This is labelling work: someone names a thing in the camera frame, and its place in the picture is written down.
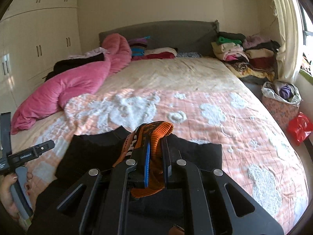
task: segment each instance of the bag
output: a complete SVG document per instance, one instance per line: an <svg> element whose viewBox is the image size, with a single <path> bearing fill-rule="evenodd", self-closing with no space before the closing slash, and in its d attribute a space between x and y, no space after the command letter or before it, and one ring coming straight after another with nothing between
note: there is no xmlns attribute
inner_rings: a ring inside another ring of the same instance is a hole
<svg viewBox="0 0 313 235"><path fill-rule="evenodd" d="M297 145L300 145L313 131L313 124L306 115L302 112L289 122L288 132L296 140Z"/></svg>
<svg viewBox="0 0 313 235"><path fill-rule="evenodd" d="M275 93L271 82L265 82L261 89L263 93L262 104L267 108L282 130L285 130L289 121L297 116L301 102L298 88L293 84L290 85L295 90L295 94L290 102Z"/></svg>

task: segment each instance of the white wall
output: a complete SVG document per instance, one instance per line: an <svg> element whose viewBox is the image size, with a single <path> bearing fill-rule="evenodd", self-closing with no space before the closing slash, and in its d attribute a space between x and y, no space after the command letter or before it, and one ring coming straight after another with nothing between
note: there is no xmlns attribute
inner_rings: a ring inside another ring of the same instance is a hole
<svg viewBox="0 0 313 235"><path fill-rule="evenodd" d="M258 0L78 0L79 34L82 51L98 46L98 33L139 23L162 20L220 22L220 30L251 35L271 18L271 10Z"/></svg>
<svg viewBox="0 0 313 235"><path fill-rule="evenodd" d="M300 111L313 121L313 85L299 74L295 86L299 89L302 97Z"/></svg>
<svg viewBox="0 0 313 235"><path fill-rule="evenodd" d="M260 33L281 44L278 18L274 16L273 0L257 0Z"/></svg>

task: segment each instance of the red plastic bag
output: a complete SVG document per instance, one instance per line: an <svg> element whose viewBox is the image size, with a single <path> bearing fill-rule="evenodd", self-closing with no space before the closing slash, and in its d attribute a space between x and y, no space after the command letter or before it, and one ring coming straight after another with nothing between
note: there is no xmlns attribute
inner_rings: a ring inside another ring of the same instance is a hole
<svg viewBox="0 0 313 235"><path fill-rule="evenodd" d="M296 140L297 145L300 145L313 131L313 124L302 112L289 121L287 128L288 132Z"/></svg>

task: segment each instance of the metal screw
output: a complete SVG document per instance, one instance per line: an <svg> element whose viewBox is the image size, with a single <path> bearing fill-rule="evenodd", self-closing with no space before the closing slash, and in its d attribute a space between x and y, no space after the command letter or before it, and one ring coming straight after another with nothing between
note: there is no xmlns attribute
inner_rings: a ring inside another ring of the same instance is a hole
<svg viewBox="0 0 313 235"><path fill-rule="evenodd" d="M176 163L180 166L185 166L187 164L187 162L184 159L179 159L176 161Z"/></svg>
<svg viewBox="0 0 313 235"><path fill-rule="evenodd" d="M217 175L217 176L223 175L223 171L222 171L221 169L215 169L215 170L213 171L213 173L214 173L215 175Z"/></svg>
<svg viewBox="0 0 313 235"><path fill-rule="evenodd" d="M132 165L134 165L135 163L136 163L136 161L135 161L134 159L128 159L128 160L126 161L126 164L129 165L129 166L132 166Z"/></svg>
<svg viewBox="0 0 313 235"><path fill-rule="evenodd" d="M96 176L96 175L98 175L98 173L99 173L99 171L98 171L97 169L91 169L91 170L88 172L88 174L89 174L90 176Z"/></svg>

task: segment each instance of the floral bedspread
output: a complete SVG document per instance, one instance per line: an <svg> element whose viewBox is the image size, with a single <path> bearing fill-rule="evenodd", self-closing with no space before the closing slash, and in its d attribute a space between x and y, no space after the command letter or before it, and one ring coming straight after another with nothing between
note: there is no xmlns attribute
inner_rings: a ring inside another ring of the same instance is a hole
<svg viewBox="0 0 313 235"><path fill-rule="evenodd" d="M237 92L177 92L123 89L101 96L73 98L34 144L52 139L56 146L27 164L34 174L34 203L49 183L73 134L98 134L122 125L173 123L174 134L198 144L223 148L223 170L271 214L287 233L308 204L306 175L287 138L265 107Z"/></svg>

